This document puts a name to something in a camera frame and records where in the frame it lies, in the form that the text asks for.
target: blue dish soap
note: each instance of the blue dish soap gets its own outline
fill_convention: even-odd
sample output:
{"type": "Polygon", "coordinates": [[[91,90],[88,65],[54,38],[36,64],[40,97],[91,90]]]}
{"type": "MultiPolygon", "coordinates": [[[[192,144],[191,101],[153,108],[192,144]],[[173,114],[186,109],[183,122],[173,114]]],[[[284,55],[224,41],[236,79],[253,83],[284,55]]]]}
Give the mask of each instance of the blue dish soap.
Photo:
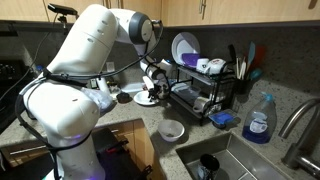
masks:
{"type": "Polygon", "coordinates": [[[263,95],[264,99],[248,113],[242,131],[244,138],[258,144],[268,143],[277,125],[273,96],[267,93],[263,95]]]}

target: bottle label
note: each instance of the bottle label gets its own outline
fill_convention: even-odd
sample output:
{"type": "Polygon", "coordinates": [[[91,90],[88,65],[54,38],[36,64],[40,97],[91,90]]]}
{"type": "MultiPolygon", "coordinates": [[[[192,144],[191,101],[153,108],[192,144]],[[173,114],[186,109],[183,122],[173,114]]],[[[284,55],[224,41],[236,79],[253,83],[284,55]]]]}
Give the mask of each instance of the bottle label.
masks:
{"type": "Polygon", "coordinates": [[[267,122],[263,119],[254,119],[250,124],[250,131],[254,133],[262,133],[268,128],[267,122]]]}

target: wooden cabinet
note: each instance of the wooden cabinet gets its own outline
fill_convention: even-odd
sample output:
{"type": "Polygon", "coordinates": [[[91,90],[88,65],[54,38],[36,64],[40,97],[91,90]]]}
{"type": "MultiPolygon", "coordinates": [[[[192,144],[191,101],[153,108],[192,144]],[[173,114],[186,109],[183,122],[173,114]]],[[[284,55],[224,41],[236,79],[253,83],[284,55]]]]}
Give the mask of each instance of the wooden cabinet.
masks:
{"type": "Polygon", "coordinates": [[[314,0],[212,0],[210,24],[285,22],[320,19],[314,0]]]}
{"type": "Polygon", "coordinates": [[[192,26],[320,19],[316,0],[163,0],[165,26],[192,26]]]}
{"type": "MultiPolygon", "coordinates": [[[[54,17],[56,16],[56,13],[50,11],[47,8],[49,3],[57,4],[57,5],[61,5],[61,6],[72,7],[73,9],[78,11],[78,15],[81,15],[81,13],[91,4],[104,5],[104,0],[72,0],[72,1],[68,1],[68,0],[44,0],[44,4],[45,4],[45,7],[46,7],[47,12],[48,12],[49,21],[53,22],[54,17]]],[[[67,15],[66,17],[67,17],[67,22],[68,23],[74,23],[76,21],[76,17],[75,16],[67,15]]]]}
{"type": "Polygon", "coordinates": [[[49,151],[40,141],[26,142],[18,145],[1,148],[11,167],[18,166],[39,157],[49,151]]]}
{"type": "Polygon", "coordinates": [[[212,0],[163,0],[162,21],[165,26],[192,26],[210,23],[212,0]]]}
{"type": "Polygon", "coordinates": [[[130,152],[131,159],[141,171],[148,165],[152,166],[153,172],[148,176],[148,179],[165,179],[142,120],[114,124],[107,127],[115,134],[118,140],[128,139],[129,144],[126,145],[126,148],[130,152]]]}
{"type": "Polygon", "coordinates": [[[48,21],[42,0],[1,0],[0,20],[48,21]]]}
{"type": "Polygon", "coordinates": [[[108,8],[130,9],[149,16],[150,19],[161,19],[161,0],[106,0],[108,8]]]}

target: sponge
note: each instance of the sponge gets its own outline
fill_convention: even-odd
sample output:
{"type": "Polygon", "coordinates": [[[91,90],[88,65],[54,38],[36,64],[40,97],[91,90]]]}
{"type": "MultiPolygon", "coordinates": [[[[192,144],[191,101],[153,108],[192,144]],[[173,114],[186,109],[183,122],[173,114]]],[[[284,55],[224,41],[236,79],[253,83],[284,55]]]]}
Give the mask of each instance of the sponge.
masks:
{"type": "Polygon", "coordinates": [[[218,129],[226,128],[226,123],[232,121],[234,117],[227,112],[219,112],[209,116],[212,120],[212,124],[218,129]]]}

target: cabinet handle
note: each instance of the cabinet handle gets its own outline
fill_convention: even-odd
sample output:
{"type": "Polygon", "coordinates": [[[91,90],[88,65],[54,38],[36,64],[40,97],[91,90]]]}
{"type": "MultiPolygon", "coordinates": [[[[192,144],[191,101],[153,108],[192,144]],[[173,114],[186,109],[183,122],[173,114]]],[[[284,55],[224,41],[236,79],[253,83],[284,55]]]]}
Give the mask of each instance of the cabinet handle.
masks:
{"type": "Polygon", "coordinates": [[[116,132],[119,132],[119,129],[114,129],[114,130],[111,130],[112,133],[116,133],[116,132]]]}
{"type": "Polygon", "coordinates": [[[118,3],[118,8],[119,8],[119,9],[122,9],[121,0],[117,0],[117,3],[118,3]]]}
{"type": "Polygon", "coordinates": [[[108,9],[111,9],[111,0],[108,0],[108,1],[107,1],[107,8],[108,8],[108,9]]]}
{"type": "Polygon", "coordinates": [[[46,146],[39,146],[39,147],[24,149],[24,150],[20,150],[20,151],[14,151],[14,152],[11,152],[11,153],[10,153],[10,156],[15,155],[15,154],[20,154],[20,153],[24,153],[24,152],[29,152],[29,151],[37,150],[37,149],[42,149],[42,148],[46,148],[46,146]]]}
{"type": "Polygon", "coordinates": [[[205,8],[206,8],[206,0],[200,0],[200,3],[199,3],[199,14],[202,14],[202,19],[204,19],[205,8]]]}
{"type": "Polygon", "coordinates": [[[316,7],[318,0],[311,0],[308,9],[313,9],[316,7]]]}
{"type": "Polygon", "coordinates": [[[202,4],[203,4],[203,0],[200,0],[200,2],[199,2],[199,14],[202,14],[202,4]]]}

